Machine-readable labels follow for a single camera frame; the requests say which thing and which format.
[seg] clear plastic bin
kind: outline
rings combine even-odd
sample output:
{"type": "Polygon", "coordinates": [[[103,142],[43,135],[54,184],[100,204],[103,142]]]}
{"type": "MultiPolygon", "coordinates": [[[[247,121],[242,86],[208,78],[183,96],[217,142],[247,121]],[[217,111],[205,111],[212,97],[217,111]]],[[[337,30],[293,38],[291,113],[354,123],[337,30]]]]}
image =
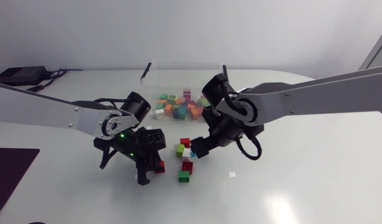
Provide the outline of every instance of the clear plastic bin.
{"type": "Polygon", "coordinates": [[[202,88],[222,72],[222,62],[153,60],[144,71],[140,85],[152,106],[151,114],[157,119],[203,121],[202,110],[208,102],[202,96],[202,88]]]}

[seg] metal frame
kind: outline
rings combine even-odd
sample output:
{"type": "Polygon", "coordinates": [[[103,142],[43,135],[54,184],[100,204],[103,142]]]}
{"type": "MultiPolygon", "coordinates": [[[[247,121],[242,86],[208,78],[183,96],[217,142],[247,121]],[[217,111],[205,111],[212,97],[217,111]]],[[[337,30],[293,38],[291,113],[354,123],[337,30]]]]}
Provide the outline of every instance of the metal frame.
{"type": "Polygon", "coordinates": [[[382,66],[382,35],[358,70],[382,66]]]}
{"type": "Polygon", "coordinates": [[[245,113],[233,111],[225,100],[216,109],[247,126],[287,115],[382,112],[382,67],[295,85],[264,83],[240,93],[232,102],[245,113]]]}
{"type": "Polygon", "coordinates": [[[139,124],[137,118],[126,111],[114,110],[105,105],[99,105],[98,108],[80,106],[76,102],[71,103],[2,84],[0,121],[76,129],[105,140],[139,124]]]}

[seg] blue block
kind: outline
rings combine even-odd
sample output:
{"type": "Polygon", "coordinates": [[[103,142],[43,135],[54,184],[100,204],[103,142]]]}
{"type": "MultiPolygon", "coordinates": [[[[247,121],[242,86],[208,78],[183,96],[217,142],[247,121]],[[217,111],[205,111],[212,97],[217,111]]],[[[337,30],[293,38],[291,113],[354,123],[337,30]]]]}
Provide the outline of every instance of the blue block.
{"type": "Polygon", "coordinates": [[[197,155],[195,153],[193,153],[193,151],[191,150],[191,157],[196,157],[197,155]]]}

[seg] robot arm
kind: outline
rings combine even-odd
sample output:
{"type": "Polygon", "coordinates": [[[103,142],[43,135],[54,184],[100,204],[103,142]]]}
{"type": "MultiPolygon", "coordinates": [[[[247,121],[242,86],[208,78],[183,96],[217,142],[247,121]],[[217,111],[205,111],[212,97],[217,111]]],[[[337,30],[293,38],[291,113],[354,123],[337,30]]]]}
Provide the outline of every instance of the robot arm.
{"type": "Polygon", "coordinates": [[[256,135],[264,130],[264,123],[287,115],[382,112],[382,67],[295,85],[263,83],[240,92],[234,91],[225,67],[223,70],[224,74],[213,77],[202,90],[211,104],[203,112],[210,135],[191,141],[198,157],[236,141],[246,157],[259,159],[261,147],[256,135]],[[243,134],[258,148],[257,156],[243,150],[243,134]]]}
{"type": "Polygon", "coordinates": [[[0,84],[0,121],[77,129],[96,137],[94,146],[103,151],[100,168],[120,152],[136,163],[141,185],[149,183],[147,171],[162,172],[158,150],[166,147],[160,129],[133,131],[151,106],[140,95],[130,93],[124,100],[102,98],[95,101],[67,102],[0,84]],[[101,102],[110,102],[106,106],[101,102]],[[123,103],[118,108],[115,102],[123,103]]]}
{"type": "MultiPolygon", "coordinates": [[[[100,139],[111,139],[137,126],[151,108],[146,101],[140,102],[143,107],[143,114],[140,114],[136,110],[126,111],[126,107],[105,106],[98,100],[67,102],[2,84],[0,96],[4,96],[0,97],[0,121],[77,129],[100,139]]],[[[131,104],[134,100],[124,101],[131,104]]]]}

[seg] green block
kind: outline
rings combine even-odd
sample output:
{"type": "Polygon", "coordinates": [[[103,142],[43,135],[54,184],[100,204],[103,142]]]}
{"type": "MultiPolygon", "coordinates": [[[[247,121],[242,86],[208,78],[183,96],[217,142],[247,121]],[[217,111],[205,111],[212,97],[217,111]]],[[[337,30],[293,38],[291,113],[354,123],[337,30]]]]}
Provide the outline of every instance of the green block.
{"type": "Polygon", "coordinates": [[[209,101],[206,98],[203,98],[202,103],[203,103],[203,107],[210,106],[209,101]]]}
{"type": "Polygon", "coordinates": [[[179,113],[179,119],[185,119],[185,113],[179,113]]]}
{"type": "Polygon", "coordinates": [[[183,151],[184,151],[184,148],[185,148],[185,146],[184,146],[183,144],[179,144],[179,145],[177,146],[176,156],[177,156],[178,158],[183,158],[183,151]]]}
{"type": "Polygon", "coordinates": [[[156,104],[156,109],[159,110],[159,109],[163,109],[165,107],[165,104],[164,103],[158,103],[156,104]]]}
{"type": "Polygon", "coordinates": [[[179,183],[189,183],[190,182],[190,171],[179,171],[179,183]]]}
{"type": "Polygon", "coordinates": [[[176,96],[170,95],[167,99],[167,103],[170,105],[175,105],[175,102],[174,102],[175,99],[176,99],[176,96]]]}
{"type": "Polygon", "coordinates": [[[197,104],[198,104],[199,107],[203,107],[203,98],[199,98],[197,100],[197,104]]]}
{"type": "Polygon", "coordinates": [[[167,94],[162,94],[159,99],[160,100],[167,100],[167,94]]]}

